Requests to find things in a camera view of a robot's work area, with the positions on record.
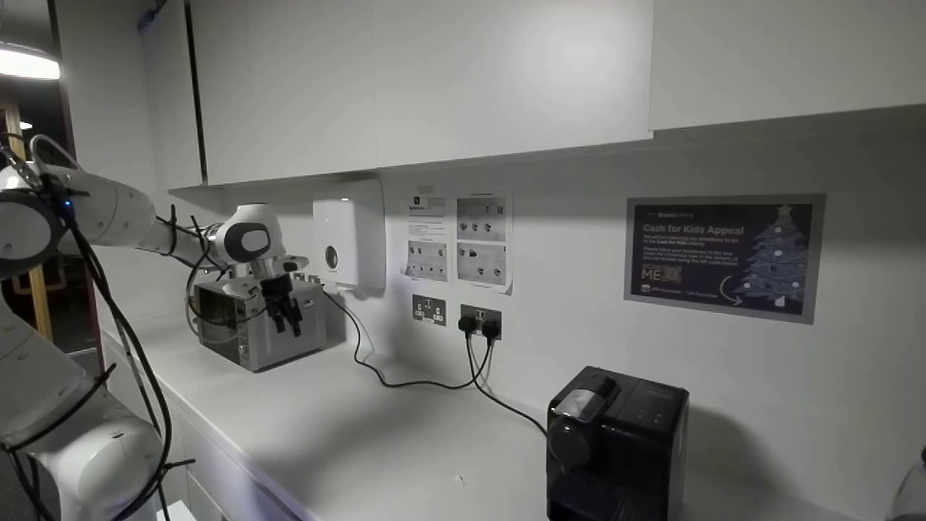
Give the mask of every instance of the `white cabinet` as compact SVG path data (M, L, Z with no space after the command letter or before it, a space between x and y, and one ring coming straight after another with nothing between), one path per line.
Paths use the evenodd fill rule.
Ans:
M655 129L926 103L924 0L658 0Z
M143 34L150 155L166 187L202 186L185 2L166 2Z
M652 0L198 0L211 181L649 139Z

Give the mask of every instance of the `framed poster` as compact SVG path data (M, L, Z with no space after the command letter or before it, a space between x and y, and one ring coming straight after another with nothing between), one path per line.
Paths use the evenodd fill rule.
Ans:
M821 193L632 200L632 300L814 322Z

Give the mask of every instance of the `white wall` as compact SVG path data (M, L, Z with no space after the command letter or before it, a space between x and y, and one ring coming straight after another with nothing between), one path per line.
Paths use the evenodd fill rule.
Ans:
M355 310L376 346L464 374L459 332L410 322L410 291L500 307L494 388L512 403L542 414L582 365L674 381L691 391L694 469L876 518L926 443L924 170L926 133L907 129L387 174L387 294ZM512 187L512 294L403 275L415 186ZM229 200L279 203L289 248L309 252L309 193L289 181ZM817 322L624 300L627 196L666 193L826 193Z

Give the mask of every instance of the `sign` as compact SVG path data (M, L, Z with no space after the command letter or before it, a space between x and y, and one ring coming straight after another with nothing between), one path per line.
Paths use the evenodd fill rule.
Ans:
M632 200L627 298L814 322L821 203Z

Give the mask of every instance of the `robotic arm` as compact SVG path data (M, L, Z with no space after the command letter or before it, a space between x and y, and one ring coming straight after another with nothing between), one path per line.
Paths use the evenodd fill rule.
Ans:
M271 212L244 204L219 227L190 232L160 219L153 203L130 186L7 155L18 174L0 170L0 280L40 265L69 241L133 245L187 265L248 265L276 326L302 336L302 313L289 294L293 265ZM53 471L63 521L112 518L163 471L163 436L153 424L106 391L93 391L96 381L0 298L0 445L15 458L28 452Z

